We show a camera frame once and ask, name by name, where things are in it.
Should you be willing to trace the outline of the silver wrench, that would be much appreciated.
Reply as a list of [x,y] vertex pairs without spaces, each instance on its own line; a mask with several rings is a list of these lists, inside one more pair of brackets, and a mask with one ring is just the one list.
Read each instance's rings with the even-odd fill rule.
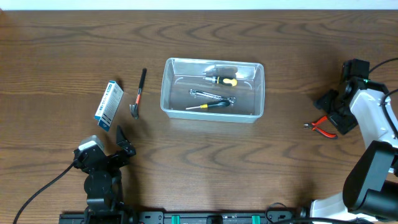
[[206,91],[201,91],[201,90],[194,90],[194,89],[189,89],[189,94],[193,96],[202,96],[206,98],[211,98],[214,100],[227,100],[230,103],[235,103],[236,102],[236,97],[235,96],[221,96],[221,95],[216,95],[210,92]]

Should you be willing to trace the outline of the slim black yellow screwdriver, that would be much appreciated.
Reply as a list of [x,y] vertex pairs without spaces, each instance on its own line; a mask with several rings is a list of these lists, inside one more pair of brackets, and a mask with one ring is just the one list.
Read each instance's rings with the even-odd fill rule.
[[199,106],[187,107],[186,110],[222,108],[222,107],[228,107],[230,104],[231,103],[228,100],[220,100],[220,101],[214,101],[214,102],[202,104],[202,105],[199,105]]

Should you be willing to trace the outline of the stubby yellow black screwdriver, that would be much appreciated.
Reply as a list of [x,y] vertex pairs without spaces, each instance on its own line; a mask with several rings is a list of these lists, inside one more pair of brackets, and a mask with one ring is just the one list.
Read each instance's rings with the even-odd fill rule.
[[237,79],[222,76],[205,77],[204,79],[208,82],[224,86],[236,86],[238,84]]

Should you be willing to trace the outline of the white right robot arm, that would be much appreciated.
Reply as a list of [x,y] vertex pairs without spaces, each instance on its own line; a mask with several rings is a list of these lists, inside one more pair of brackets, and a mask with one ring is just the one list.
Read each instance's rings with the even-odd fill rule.
[[397,118],[391,106],[392,92],[385,84],[369,79],[373,70],[365,60],[345,61],[338,89],[314,102],[326,115],[306,123],[306,128],[336,139],[335,134],[319,129],[318,125],[328,120],[342,135],[359,127],[366,150],[340,193],[301,208],[298,216],[304,223],[397,220],[397,183],[387,179],[388,174],[397,174]]

